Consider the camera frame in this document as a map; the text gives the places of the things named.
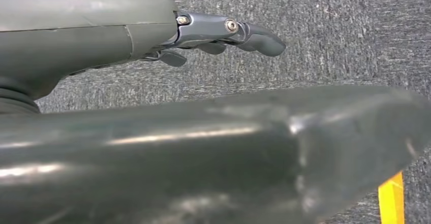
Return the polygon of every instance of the yellow object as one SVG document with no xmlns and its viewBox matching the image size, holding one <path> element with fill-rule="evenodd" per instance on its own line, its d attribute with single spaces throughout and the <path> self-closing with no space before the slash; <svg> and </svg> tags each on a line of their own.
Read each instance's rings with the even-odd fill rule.
<svg viewBox="0 0 431 224">
<path fill-rule="evenodd" d="M 403 174 L 399 172 L 379 187 L 382 224 L 404 224 Z"/>
</svg>

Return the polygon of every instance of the hex bolt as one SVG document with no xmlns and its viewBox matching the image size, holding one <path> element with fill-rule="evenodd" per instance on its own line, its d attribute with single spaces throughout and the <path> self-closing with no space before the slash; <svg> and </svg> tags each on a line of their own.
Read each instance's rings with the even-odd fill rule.
<svg viewBox="0 0 431 224">
<path fill-rule="evenodd" d="M 236 33 L 239 30 L 238 23 L 231 18 L 226 19 L 225 27 L 226 27 L 226 30 L 230 33 Z"/>
<path fill-rule="evenodd" d="M 179 25 L 186 25 L 186 24 L 189 24 L 189 23 L 190 23 L 190 20 L 189 20 L 189 18 L 188 18 L 188 17 L 186 17 L 186 16 L 179 16 L 179 17 L 177 17 L 177 18 L 176 18 L 176 22 L 177 22 Z"/>
</svg>

